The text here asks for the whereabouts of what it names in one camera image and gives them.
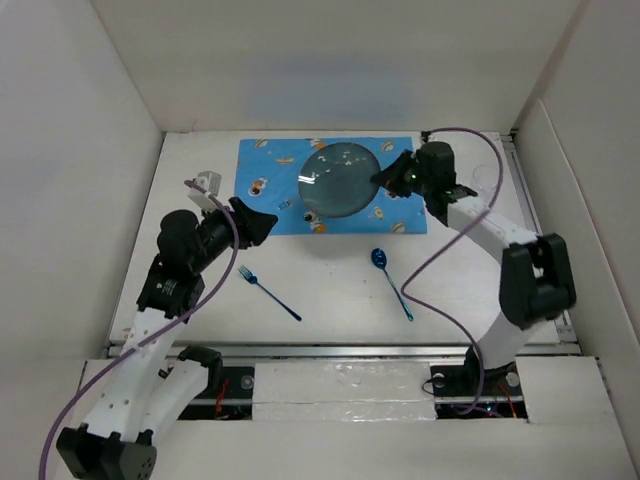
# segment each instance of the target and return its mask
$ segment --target white table surface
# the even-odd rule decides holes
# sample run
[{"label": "white table surface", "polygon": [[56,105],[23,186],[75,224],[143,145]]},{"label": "white table surface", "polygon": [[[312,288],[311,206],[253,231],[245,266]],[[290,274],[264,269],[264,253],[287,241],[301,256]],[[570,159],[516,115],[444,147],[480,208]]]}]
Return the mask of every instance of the white table surface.
[{"label": "white table surface", "polygon": [[[593,358],[521,357],[517,362],[528,421],[178,421],[158,445],[151,480],[637,478]],[[89,362],[84,380],[106,364]],[[317,374],[313,362],[305,365],[308,373]],[[384,368],[382,362],[377,365]],[[270,393],[263,392],[267,396],[262,401],[291,407],[289,400],[306,397],[309,378],[299,373],[274,375],[258,368],[257,383],[262,375],[265,381],[277,382]],[[393,367],[388,373],[399,377],[380,375],[375,395],[397,399],[398,382],[406,377]],[[81,399],[71,425],[82,421],[104,384],[105,379]],[[325,389],[312,394],[314,399],[349,403],[348,392],[355,398],[361,395],[360,388],[337,382],[323,385]],[[416,379],[416,390],[419,385]],[[423,407],[430,411],[429,405]],[[62,462],[52,478],[72,479]]]},{"label": "white table surface", "polygon": [[[186,208],[198,213],[183,180],[203,170],[222,174],[219,198],[234,194],[238,144],[243,138],[315,138],[411,136],[417,132],[194,132],[167,134],[153,180],[110,340],[122,342],[136,312],[136,299],[157,253],[156,237],[162,217]],[[497,133],[490,134],[501,152]],[[469,184],[479,165],[495,165],[493,151],[481,139],[463,133],[438,134],[456,155],[459,181]],[[505,181],[495,210],[524,226],[514,180],[505,163]],[[383,248],[388,271],[398,286],[454,232],[428,216],[426,235],[295,235],[272,236],[260,247],[240,253],[261,282],[303,317],[295,321],[275,302],[231,275],[219,294],[194,315],[178,342],[270,344],[421,344],[468,343],[447,320],[411,305],[409,322],[384,274],[370,261],[373,248]],[[207,289],[224,271],[230,252],[203,274]],[[499,311],[499,266],[468,239],[463,239],[413,283],[411,291],[459,319],[481,337]],[[558,343],[549,322],[532,343]]]}]

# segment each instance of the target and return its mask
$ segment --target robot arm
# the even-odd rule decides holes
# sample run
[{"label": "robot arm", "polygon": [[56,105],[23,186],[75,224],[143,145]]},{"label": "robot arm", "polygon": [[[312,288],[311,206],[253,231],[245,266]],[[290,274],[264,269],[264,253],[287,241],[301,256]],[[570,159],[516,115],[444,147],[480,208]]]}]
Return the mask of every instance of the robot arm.
[{"label": "robot arm", "polygon": [[[201,174],[193,189],[202,189]],[[56,448],[74,477],[88,480],[149,478],[158,440],[187,404],[207,386],[216,388],[222,374],[218,352],[188,347],[161,379],[165,356],[184,323],[144,347],[140,342],[188,314],[204,290],[201,272],[233,244],[231,225],[205,198],[190,197],[203,209],[203,220],[188,210],[169,213],[161,222],[159,253],[138,298],[138,313],[123,348],[138,350],[111,374],[100,399],[79,428],[64,428]],[[260,245],[278,218],[229,200],[239,247]]]},{"label": "robot arm", "polygon": [[[553,320],[576,301],[571,266],[559,235],[539,236],[489,211],[477,193],[456,183],[454,155],[444,142],[426,142],[405,151],[372,182],[391,193],[421,195],[427,210],[466,235],[501,264],[501,312],[480,339],[486,378],[499,377],[545,320]],[[465,368],[477,379],[477,352],[467,352]]]}]

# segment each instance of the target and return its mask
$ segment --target white panel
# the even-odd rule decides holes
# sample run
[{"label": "white panel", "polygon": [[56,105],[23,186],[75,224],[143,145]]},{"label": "white panel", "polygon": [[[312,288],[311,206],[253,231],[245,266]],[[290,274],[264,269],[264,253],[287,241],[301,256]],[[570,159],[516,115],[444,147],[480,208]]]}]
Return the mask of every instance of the white panel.
[{"label": "white panel", "polygon": [[[84,364],[84,360],[72,359],[3,359],[0,362],[0,476],[3,479],[37,478],[44,439],[64,404],[76,393]],[[58,463],[61,463],[58,456],[52,455],[47,478],[53,478]]]},{"label": "white panel", "polygon": [[96,355],[159,142],[88,2],[0,2],[1,355]]},{"label": "white panel", "polygon": [[[553,359],[545,373],[562,370],[566,360]],[[88,375],[104,364],[91,362]],[[584,369],[580,375],[593,385],[597,371]],[[547,379],[536,375],[525,381],[543,384]],[[563,390],[557,400],[562,401],[566,393]],[[82,418],[99,394],[93,390],[83,400],[73,422]],[[209,478],[211,472],[234,480],[635,479],[617,424],[610,415],[600,420],[570,425],[534,425],[514,419],[184,421],[177,422],[159,445],[152,480]],[[71,478],[61,465],[55,479]]]},{"label": "white panel", "polygon": [[640,2],[593,0],[543,101],[640,335]]},{"label": "white panel", "polygon": [[[371,132],[323,132],[325,136],[368,136]],[[417,133],[410,135],[419,145]],[[498,142],[496,133],[490,134]],[[198,208],[187,198],[183,180],[204,170],[222,175],[220,198],[233,195],[238,143],[242,138],[314,138],[311,132],[197,132],[169,134],[136,241],[120,298],[111,339],[121,341],[135,315],[135,301],[149,265],[157,253],[160,221],[172,210]],[[451,143],[462,183],[469,183],[479,165],[496,165],[489,146],[472,135],[438,134]],[[496,211],[518,225],[524,218],[511,173]],[[293,320],[273,300],[234,272],[215,297],[182,332],[178,341],[232,343],[370,343],[459,344],[466,337],[450,322],[418,305],[414,322],[406,319],[384,274],[371,264],[371,250],[384,248],[388,271],[399,284],[455,232],[429,218],[426,235],[277,235],[257,248],[240,252],[238,266],[247,265],[267,288],[302,316]],[[203,273],[207,290],[227,266],[229,252]],[[488,329],[499,311],[500,267],[469,239],[418,277],[411,291],[458,318],[476,338]],[[557,343],[555,325],[549,323],[532,343]]]},{"label": "white panel", "polygon": [[93,0],[164,130],[506,132],[579,0]]},{"label": "white panel", "polygon": [[254,420],[435,420],[420,388],[425,362],[289,362],[256,365]]},{"label": "white panel", "polygon": [[623,433],[640,465],[640,346],[583,192],[541,101],[525,120],[517,147],[543,228],[557,231],[569,246],[578,296],[571,318],[581,345],[600,357]]},{"label": "white panel", "polygon": [[615,422],[593,357],[568,357],[561,364],[552,357],[529,357],[517,363],[531,423]]}]

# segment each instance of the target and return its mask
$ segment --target purple cable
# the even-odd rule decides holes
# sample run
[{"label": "purple cable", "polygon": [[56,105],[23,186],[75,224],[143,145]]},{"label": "purple cable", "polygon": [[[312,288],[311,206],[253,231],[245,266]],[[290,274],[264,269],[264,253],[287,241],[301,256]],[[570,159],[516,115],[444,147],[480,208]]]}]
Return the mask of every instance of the purple cable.
[{"label": "purple cable", "polygon": [[[502,157],[500,156],[500,151],[498,150],[498,148],[493,144],[493,142],[491,141],[491,139],[489,137],[487,137],[484,133],[482,132],[478,132],[477,130],[473,130],[471,128],[464,128],[464,127],[448,127],[448,128],[436,128],[435,130],[431,130],[429,131],[429,134],[433,134],[433,133],[438,133],[438,132],[463,132],[463,133],[470,133],[472,135],[476,135],[478,137],[480,137],[481,139],[483,139],[485,142],[487,142],[489,144],[489,146],[491,147],[491,149],[493,150],[493,152],[496,154],[496,157],[498,158],[498,183],[496,185],[496,191],[493,193],[493,196],[491,197],[491,200],[489,201],[489,208],[493,208],[493,206],[496,203],[496,200],[498,199],[498,194],[500,193],[500,189],[502,188],[502,182],[504,179],[504,165],[502,163]],[[402,292],[402,295],[404,295],[404,297],[414,303],[417,303],[418,305],[422,305],[425,308],[428,308],[429,310],[442,315],[444,318],[446,318],[447,320],[449,320],[451,323],[453,323],[456,327],[458,327],[462,333],[465,334],[465,336],[469,339],[469,341],[471,342],[471,346],[473,347],[473,349],[476,352],[476,355],[478,356],[478,366],[480,369],[480,376],[478,378],[478,388],[476,390],[476,394],[473,397],[473,401],[471,402],[471,404],[463,411],[460,412],[460,415],[467,415],[469,413],[471,413],[472,411],[474,411],[476,408],[478,407],[478,402],[480,401],[480,397],[482,396],[482,390],[484,389],[484,361],[482,358],[482,352],[480,351],[480,348],[478,346],[478,342],[476,342],[476,340],[473,338],[473,335],[471,335],[471,333],[469,332],[469,330],[467,330],[467,328],[462,325],[458,320],[456,320],[455,318],[453,318],[451,315],[449,315],[447,312],[440,310],[437,307],[434,307],[433,305],[428,304],[427,302],[424,302],[418,298],[412,297],[411,295],[409,295],[406,292],[407,287],[411,284],[411,282],[413,282],[416,277],[418,275],[420,275],[425,268],[427,268],[429,265],[431,265],[436,259],[438,259],[443,253],[445,253],[447,250],[449,250],[453,245],[455,245],[462,237],[464,237],[467,233],[469,233],[473,228],[475,228],[478,224],[480,224],[480,222],[482,222],[482,220],[489,214],[489,210],[486,210],[484,212],[482,212],[480,215],[478,215],[478,217],[475,218],[475,220],[473,220],[471,223],[469,223],[469,225],[467,225],[466,227],[464,227],[462,230],[460,230],[460,232],[458,234],[456,234],[453,239],[451,239],[449,242],[447,242],[446,245],[444,245],[440,250],[438,250],[436,253],[434,253],[431,257],[429,257],[427,259],[427,261],[425,261],[420,267],[418,267],[418,269],[413,272],[411,274],[411,276],[402,284],[402,288],[400,289],[400,292]]]},{"label": "purple cable", "polygon": [[[187,180],[184,183],[188,187],[195,188],[200,193],[203,193],[205,195],[207,194],[207,191],[205,189],[197,185],[192,180]],[[184,322],[188,317],[196,313],[198,310],[200,310],[209,300],[211,300],[211,298],[216,293],[218,293],[218,291],[220,290],[224,282],[229,277],[229,274],[233,270],[233,266],[236,262],[236,257],[238,256],[238,250],[240,249],[240,236],[238,234],[238,228],[236,227],[236,224],[233,222],[233,218],[231,217],[231,214],[227,211],[224,205],[222,205],[222,203],[220,203],[220,201],[213,195],[209,195],[209,198],[213,201],[213,203],[215,203],[216,207],[218,207],[218,209],[224,214],[227,221],[229,222],[229,225],[231,225],[231,231],[233,232],[233,252],[231,253],[231,259],[229,259],[229,264],[227,265],[227,269],[224,271],[224,273],[222,274],[222,277],[220,277],[220,280],[218,280],[218,283],[216,283],[215,287],[211,289],[211,291],[202,299],[200,303],[198,303],[195,307],[193,307],[191,310],[189,310],[185,314],[181,315],[180,317],[176,318],[175,320],[171,321],[170,323],[162,327],[157,332],[149,335],[147,338],[145,338],[138,344],[138,347],[144,347],[150,344],[157,338],[167,333],[172,328],[175,328],[176,326]],[[78,392],[73,396],[73,398],[69,400],[69,403],[67,403],[64,406],[62,411],[58,414],[58,416],[54,420],[53,425],[51,426],[51,429],[47,434],[47,438],[44,442],[44,446],[42,447],[42,453],[40,454],[40,466],[38,468],[38,480],[46,480],[47,459],[49,458],[49,452],[51,451],[51,447],[53,446],[53,441],[54,441],[56,432],[60,428],[60,425],[62,425],[62,422],[64,421],[65,417],[69,414],[71,409],[73,409],[73,407],[91,389],[91,387],[93,387],[96,383],[98,383],[107,373],[111,372],[118,365],[120,365],[129,357],[134,355],[136,351],[137,350],[135,348],[130,348],[126,352],[123,352],[118,358],[114,359],[109,365],[107,365],[105,368],[100,370],[100,372],[98,372],[80,390],[78,390]]]}]

